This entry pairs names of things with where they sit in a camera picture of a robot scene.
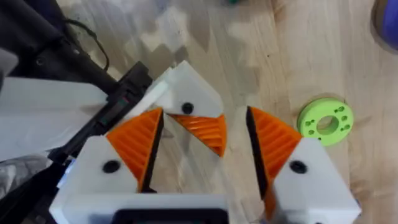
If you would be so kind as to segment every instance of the orange gripper pad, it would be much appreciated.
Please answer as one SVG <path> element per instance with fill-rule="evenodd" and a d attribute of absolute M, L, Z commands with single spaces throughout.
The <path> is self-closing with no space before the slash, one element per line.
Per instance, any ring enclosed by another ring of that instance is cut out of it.
<path fill-rule="evenodd" d="M 191 134 L 223 157 L 226 147 L 226 123 L 222 114 L 218 118 L 170 114 Z"/>
<path fill-rule="evenodd" d="M 272 184 L 302 136 L 281 120 L 248 106 L 246 124 L 251 138 L 254 165 L 267 218 L 275 209 Z"/>
<path fill-rule="evenodd" d="M 106 135 L 137 178 L 138 192 L 149 189 L 163 125 L 163 111 L 158 108 L 130 119 Z"/>

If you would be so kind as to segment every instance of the wooden table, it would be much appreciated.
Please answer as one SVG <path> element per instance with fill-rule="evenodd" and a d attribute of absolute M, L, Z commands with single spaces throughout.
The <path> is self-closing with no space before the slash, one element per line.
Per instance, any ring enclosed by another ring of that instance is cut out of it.
<path fill-rule="evenodd" d="M 231 223 L 247 223 L 259 193 L 246 106 L 295 126 L 302 106 L 335 96 L 352 107 L 355 123 L 346 140 L 327 150 L 361 202 L 357 223 L 398 220 L 398 56 L 375 41 L 374 1 L 58 1 L 65 15 L 95 30 L 116 78 L 139 60 L 154 78 L 188 60 L 220 93 L 228 122 L 224 158 L 166 119 L 174 137 L 161 141 L 154 189 L 227 194 Z M 76 32 L 103 65 L 95 43 Z"/>

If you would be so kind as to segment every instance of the black wire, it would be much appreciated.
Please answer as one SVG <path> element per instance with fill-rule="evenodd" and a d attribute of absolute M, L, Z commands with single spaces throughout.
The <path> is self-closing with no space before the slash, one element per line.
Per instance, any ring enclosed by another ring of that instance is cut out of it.
<path fill-rule="evenodd" d="M 90 28 L 88 28 L 86 25 L 84 25 L 82 22 L 76 21 L 76 20 L 74 20 L 74 19 L 66 18 L 66 19 L 64 20 L 64 22 L 67 23 L 67 24 L 71 24 L 71 25 L 74 25 L 74 26 L 77 26 L 77 27 L 82 28 L 83 30 L 85 30 L 85 31 L 87 32 L 87 34 L 88 34 L 90 37 L 92 37 L 92 38 L 94 39 L 94 41 L 95 41 L 95 42 L 97 43 L 97 45 L 98 45 L 98 48 L 102 51 L 102 53 L 103 53 L 104 56 L 105 56 L 105 67 L 104 67 L 104 70 L 105 70 L 105 71 L 108 71 L 108 68 L 109 68 L 109 57 L 108 57 L 108 55 L 106 54 L 105 49 L 103 48 L 103 46 L 101 45 L 101 43 L 98 41 L 96 33 L 93 32 L 93 31 L 92 31 Z"/>

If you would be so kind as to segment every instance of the green washer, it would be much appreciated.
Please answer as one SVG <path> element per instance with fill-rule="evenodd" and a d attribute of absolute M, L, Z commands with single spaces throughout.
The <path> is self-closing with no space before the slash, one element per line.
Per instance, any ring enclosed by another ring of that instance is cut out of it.
<path fill-rule="evenodd" d="M 318 122 L 327 116 L 333 117 L 321 129 Z M 334 98 L 321 98 L 309 103 L 298 116 L 297 128 L 306 138 L 317 138 L 324 146 L 331 146 L 345 138 L 353 128 L 354 114 L 345 103 Z"/>

